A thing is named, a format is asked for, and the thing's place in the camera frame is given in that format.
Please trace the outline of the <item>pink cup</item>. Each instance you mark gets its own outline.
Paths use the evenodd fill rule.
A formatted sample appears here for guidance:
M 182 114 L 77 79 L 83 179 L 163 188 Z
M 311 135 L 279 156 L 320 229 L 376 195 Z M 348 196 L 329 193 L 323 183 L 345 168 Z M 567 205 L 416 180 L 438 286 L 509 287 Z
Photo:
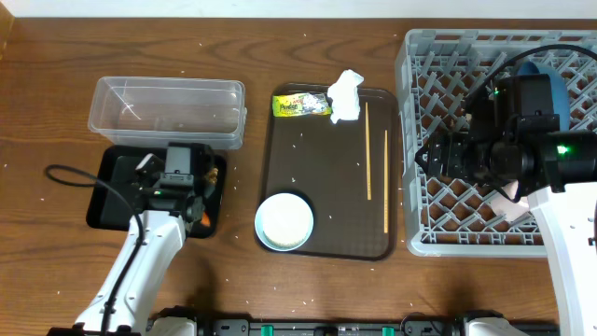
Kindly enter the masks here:
M 510 199 L 513 199 L 516 196 L 518 186 L 518 181 L 512 181 L 503 186 L 502 190 Z M 489 205 L 497 216 L 504 216 L 508 222 L 515 221 L 529 212 L 529 204 L 526 197 L 521 197 L 517 203 L 513 203 L 503 195 L 497 194 L 490 199 Z

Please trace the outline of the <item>white napkin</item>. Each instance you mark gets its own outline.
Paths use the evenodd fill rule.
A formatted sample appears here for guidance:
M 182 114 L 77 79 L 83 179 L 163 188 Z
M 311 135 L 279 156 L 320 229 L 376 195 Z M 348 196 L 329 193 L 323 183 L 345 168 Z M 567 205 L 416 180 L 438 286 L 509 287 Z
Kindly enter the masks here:
M 358 86 L 364 78 L 351 69 L 344 70 L 339 79 L 327 89 L 331 100 L 330 119 L 333 124 L 339 121 L 355 121 L 360 115 Z

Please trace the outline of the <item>dark blue plate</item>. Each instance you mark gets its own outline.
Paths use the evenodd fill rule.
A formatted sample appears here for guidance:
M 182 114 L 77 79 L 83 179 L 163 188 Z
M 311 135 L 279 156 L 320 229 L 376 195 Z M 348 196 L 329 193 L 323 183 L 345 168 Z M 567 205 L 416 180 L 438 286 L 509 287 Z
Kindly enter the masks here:
M 553 68 L 534 62 L 524 62 L 517 68 L 517 75 L 548 75 L 551 86 L 554 113 L 560 116 L 560 130 L 567 132 L 570 125 L 568 91 L 563 77 Z

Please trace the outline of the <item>light blue rice bowl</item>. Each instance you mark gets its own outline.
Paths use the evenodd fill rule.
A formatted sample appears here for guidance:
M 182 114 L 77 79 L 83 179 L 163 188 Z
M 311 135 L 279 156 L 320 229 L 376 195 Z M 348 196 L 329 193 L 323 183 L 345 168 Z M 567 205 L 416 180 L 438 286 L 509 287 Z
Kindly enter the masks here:
M 309 204 L 293 193 L 277 193 L 263 201 L 255 216 L 257 239 L 277 252 L 296 250 L 312 234 L 314 215 Z

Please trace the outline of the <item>brown food scrap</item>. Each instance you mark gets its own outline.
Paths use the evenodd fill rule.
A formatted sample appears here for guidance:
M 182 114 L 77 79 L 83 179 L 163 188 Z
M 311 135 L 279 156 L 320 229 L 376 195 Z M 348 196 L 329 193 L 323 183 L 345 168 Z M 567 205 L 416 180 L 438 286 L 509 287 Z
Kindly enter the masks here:
M 218 179 L 218 173 L 219 173 L 219 170 L 216 166 L 211 168 L 204 176 L 205 182 L 211 186 L 215 186 L 217 183 L 217 179 Z

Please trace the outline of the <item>orange carrot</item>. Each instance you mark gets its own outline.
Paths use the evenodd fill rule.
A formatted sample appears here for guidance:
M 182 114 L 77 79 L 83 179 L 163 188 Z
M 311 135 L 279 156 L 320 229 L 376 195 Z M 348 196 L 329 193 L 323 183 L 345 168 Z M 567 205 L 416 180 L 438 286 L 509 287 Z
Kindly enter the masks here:
M 206 212 L 202 213 L 201 216 L 201 225 L 205 228 L 210 228 L 211 227 L 211 220 L 209 218 L 209 216 L 207 215 Z

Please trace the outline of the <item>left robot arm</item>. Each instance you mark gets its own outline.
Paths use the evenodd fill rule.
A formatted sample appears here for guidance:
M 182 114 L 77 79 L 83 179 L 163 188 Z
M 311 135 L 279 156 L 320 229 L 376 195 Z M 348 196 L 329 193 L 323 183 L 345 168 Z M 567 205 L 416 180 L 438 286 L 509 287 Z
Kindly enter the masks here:
M 127 238 L 101 289 L 70 328 L 53 327 L 51 335 L 145 335 L 159 330 L 195 335 L 199 323 L 186 308 L 150 319 L 160 285 L 175 255 L 194 227 L 207 216 L 215 191 L 215 154 L 204 144 L 171 143 L 166 155 L 145 155 L 130 182 L 106 182 L 77 168 L 51 164 L 44 173 L 54 180 L 63 171 L 87 178 L 87 187 L 103 188 L 129 215 Z

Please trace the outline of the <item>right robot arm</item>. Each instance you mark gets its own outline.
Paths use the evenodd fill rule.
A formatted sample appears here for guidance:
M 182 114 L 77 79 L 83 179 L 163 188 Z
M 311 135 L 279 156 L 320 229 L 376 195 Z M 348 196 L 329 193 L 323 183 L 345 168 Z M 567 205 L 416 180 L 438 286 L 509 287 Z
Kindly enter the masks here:
M 466 104 L 468 132 L 433 133 L 415 160 L 429 176 L 489 186 L 521 199 L 548 253 L 563 335 L 596 332 L 596 135 L 563 131 L 547 74 L 497 81 Z

